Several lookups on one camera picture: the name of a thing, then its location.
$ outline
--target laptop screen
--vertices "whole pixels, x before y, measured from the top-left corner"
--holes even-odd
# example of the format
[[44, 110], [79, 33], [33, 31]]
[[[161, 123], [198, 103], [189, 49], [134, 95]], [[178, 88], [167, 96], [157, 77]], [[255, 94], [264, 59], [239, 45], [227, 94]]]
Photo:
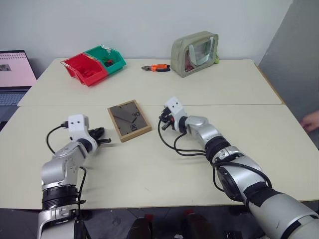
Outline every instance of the laptop screen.
[[0, 51], [0, 88], [30, 87], [35, 82], [24, 51]]

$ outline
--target robotic arm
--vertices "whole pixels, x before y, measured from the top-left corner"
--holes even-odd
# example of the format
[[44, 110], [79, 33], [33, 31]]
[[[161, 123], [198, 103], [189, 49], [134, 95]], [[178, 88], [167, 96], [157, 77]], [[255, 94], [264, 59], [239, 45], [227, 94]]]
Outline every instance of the robotic arm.
[[[84, 115], [69, 116], [63, 126], [69, 128], [73, 140], [57, 151], [45, 163], [42, 171], [42, 211], [38, 217], [38, 239], [90, 238], [80, 219], [81, 192], [86, 176], [82, 167], [89, 153], [94, 153], [102, 143], [99, 139], [104, 128], [88, 130], [89, 121]], [[79, 168], [84, 170], [80, 190], [76, 189]]]
[[272, 189], [260, 166], [232, 146], [207, 118], [187, 116], [176, 97], [164, 105], [160, 121], [163, 130], [194, 136], [205, 149], [223, 187], [234, 201], [243, 202], [271, 239], [315, 239], [319, 236], [319, 216], [296, 199]]

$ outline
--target pliers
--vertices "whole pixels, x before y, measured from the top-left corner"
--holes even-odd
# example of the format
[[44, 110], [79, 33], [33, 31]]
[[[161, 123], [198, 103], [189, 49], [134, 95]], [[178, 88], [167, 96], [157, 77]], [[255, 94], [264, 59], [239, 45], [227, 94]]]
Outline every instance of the pliers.
[[145, 71], [166, 72], [166, 71], [170, 71], [170, 65], [167, 65], [167, 64], [157, 64], [157, 65], [151, 65], [151, 66], [142, 66], [142, 70], [145, 70]]

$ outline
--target green storage bin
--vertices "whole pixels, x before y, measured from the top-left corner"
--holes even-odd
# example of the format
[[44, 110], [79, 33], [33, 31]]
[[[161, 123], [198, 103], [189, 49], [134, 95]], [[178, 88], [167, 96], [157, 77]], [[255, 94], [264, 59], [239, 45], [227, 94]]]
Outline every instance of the green storage bin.
[[[97, 59], [105, 68], [105, 70], [108, 72], [108, 74], [113, 74], [114, 72], [122, 69], [123, 66], [126, 65], [126, 62], [124, 61], [120, 53], [116, 50], [113, 50], [110, 47], [105, 47], [103, 45], [100, 45], [88, 51], [85, 51], [84, 53], [87, 54], [88, 56], [91, 56]], [[108, 60], [112, 60], [113, 65], [106, 66], [105, 63]]]

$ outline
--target white table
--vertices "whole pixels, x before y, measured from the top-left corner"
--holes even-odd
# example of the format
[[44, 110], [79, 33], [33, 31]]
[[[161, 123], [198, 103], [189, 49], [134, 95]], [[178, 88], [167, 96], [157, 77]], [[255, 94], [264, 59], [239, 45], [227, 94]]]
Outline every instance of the white table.
[[252, 60], [221, 60], [185, 78], [175, 71], [143, 71], [169, 60], [126, 60], [127, 65], [99, 84], [87, 87], [70, 77], [55, 59], [18, 106], [105, 106], [132, 99], [162, 106], [177, 96], [184, 105], [281, 104]]
[[[21, 107], [0, 132], [0, 208], [41, 208], [42, 165], [52, 154], [46, 134], [68, 115], [83, 113], [90, 128], [105, 127], [112, 143], [88, 158], [82, 199], [86, 209], [226, 205], [235, 202], [214, 188], [212, 169], [203, 157], [182, 157], [159, 139], [162, 106], [142, 106], [153, 130], [120, 143], [106, 107]], [[205, 116], [253, 158], [276, 190], [298, 200], [319, 198], [319, 152], [285, 105], [186, 106], [189, 115]], [[167, 130], [169, 142], [178, 135]], [[69, 142], [66, 129], [50, 137], [58, 150]], [[191, 136], [180, 147], [199, 148]]]

